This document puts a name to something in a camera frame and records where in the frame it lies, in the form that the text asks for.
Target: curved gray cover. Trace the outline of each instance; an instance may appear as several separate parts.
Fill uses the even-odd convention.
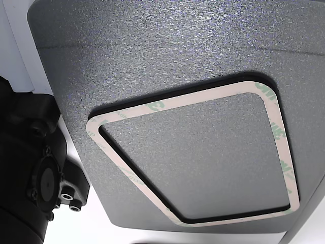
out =
[[[325,6],[297,1],[35,2],[28,21],[67,128],[113,224],[204,233],[291,228],[325,172]],[[185,228],[168,220],[85,131],[90,111],[259,71],[277,83],[301,199],[290,215]]]

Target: adhesive gasket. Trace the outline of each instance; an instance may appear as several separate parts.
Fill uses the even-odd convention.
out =
[[[260,83],[247,80],[236,81],[236,83],[222,86],[220,86],[220,84],[221,83],[217,84],[218,87],[216,87],[217,85],[211,84],[197,86],[181,92],[169,93],[165,96],[152,97],[146,100],[111,107],[108,110],[102,111],[99,115],[90,118],[86,125],[87,133],[117,167],[119,167],[119,169],[140,189],[140,191],[142,191],[153,204],[177,225],[184,227],[203,227],[231,224],[279,217],[296,211],[300,205],[296,177],[276,93],[268,85],[264,84],[264,82]],[[155,187],[151,185],[146,177],[141,175],[141,172],[134,167],[132,162],[130,162],[123,152],[119,150],[115,142],[110,140],[109,136],[101,127],[104,124],[123,119],[244,93],[257,94],[264,102],[279,154],[279,162],[281,163],[290,206],[233,216],[211,217],[196,220],[185,219],[178,210],[174,209],[172,205],[169,204],[167,199],[164,199],[164,197],[155,190]]]

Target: speckled gray surface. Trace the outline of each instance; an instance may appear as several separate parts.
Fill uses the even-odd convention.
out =
[[[28,20],[56,100],[112,223],[207,233],[291,228],[325,172],[325,6],[308,1],[35,2]],[[85,132],[90,111],[197,81],[254,70],[277,83],[301,208],[254,222],[170,222]]]
[[[258,95],[160,111],[105,128],[188,219],[289,205],[270,122]]]

